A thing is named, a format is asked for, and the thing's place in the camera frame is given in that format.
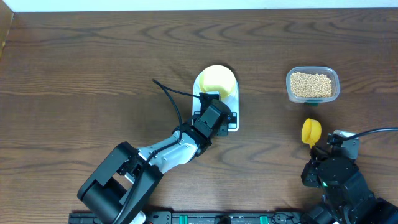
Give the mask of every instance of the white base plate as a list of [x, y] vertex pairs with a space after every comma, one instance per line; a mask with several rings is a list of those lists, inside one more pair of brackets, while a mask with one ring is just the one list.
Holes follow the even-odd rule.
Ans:
[[[199, 86], [199, 77], [201, 74], [197, 76], [195, 82], [193, 83], [193, 94], [198, 96], [202, 91]], [[221, 100], [221, 102], [225, 103], [233, 113], [233, 116], [236, 117], [236, 124], [229, 124], [228, 131], [237, 131], [239, 129], [239, 86], [236, 82], [234, 94], [227, 97], [226, 99]], [[192, 115], [200, 114], [200, 100], [196, 97], [193, 97], [192, 100]]]

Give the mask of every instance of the beige pellet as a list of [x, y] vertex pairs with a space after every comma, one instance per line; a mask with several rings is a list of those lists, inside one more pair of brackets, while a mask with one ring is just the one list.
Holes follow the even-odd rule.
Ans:
[[293, 94], [306, 98], [331, 97], [331, 80], [324, 74], [295, 72], [290, 77]]

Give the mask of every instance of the wooden table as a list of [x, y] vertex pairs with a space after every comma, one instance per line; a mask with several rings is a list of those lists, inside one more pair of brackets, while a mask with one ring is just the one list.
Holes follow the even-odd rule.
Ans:
[[[0, 223], [65, 223], [76, 194], [120, 142], [146, 146], [178, 124], [162, 90], [191, 91], [207, 66], [233, 68], [240, 129], [168, 172], [149, 204], [174, 210], [309, 208], [300, 174], [306, 118], [323, 137], [398, 126], [398, 9], [18, 13], [0, 62]], [[321, 65], [342, 92], [292, 103], [285, 76]], [[185, 119], [192, 99], [173, 95]], [[398, 135], [362, 138], [358, 165], [398, 204]]]

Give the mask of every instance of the clear plastic container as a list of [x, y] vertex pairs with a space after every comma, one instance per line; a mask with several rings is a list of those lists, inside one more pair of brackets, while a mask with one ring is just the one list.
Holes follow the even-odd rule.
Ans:
[[[290, 86], [290, 77], [292, 76], [293, 73], [295, 72], [302, 72], [302, 73], [307, 73], [311, 75], [315, 74], [324, 74], [331, 80], [331, 97], [319, 97], [319, 98], [306, 98], [306, 97], [300, 97], [296, 96], [292, 92], [292, 87]], [[287, 74], [286, 76], [286, 88], [287, 88], [287, 94], [289, 96], [289, 99], [292, 102], [295, 103], [326, 103], [326, 102], [331, 102], [337, 98], [337, 96], [340, 94], [340, 83], [338, 81], [338, 76], [337, 73], [328, 67], [318, 67], [318, 66], [303, 66], [303, 67], [295, 67], [291, 69], [291, 71]]]

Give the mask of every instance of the white backdrop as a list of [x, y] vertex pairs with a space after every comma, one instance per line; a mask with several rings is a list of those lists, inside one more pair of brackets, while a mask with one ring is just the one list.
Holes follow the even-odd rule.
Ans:
[[398, 7], [398, 0], [4, 0], [14, 12]]

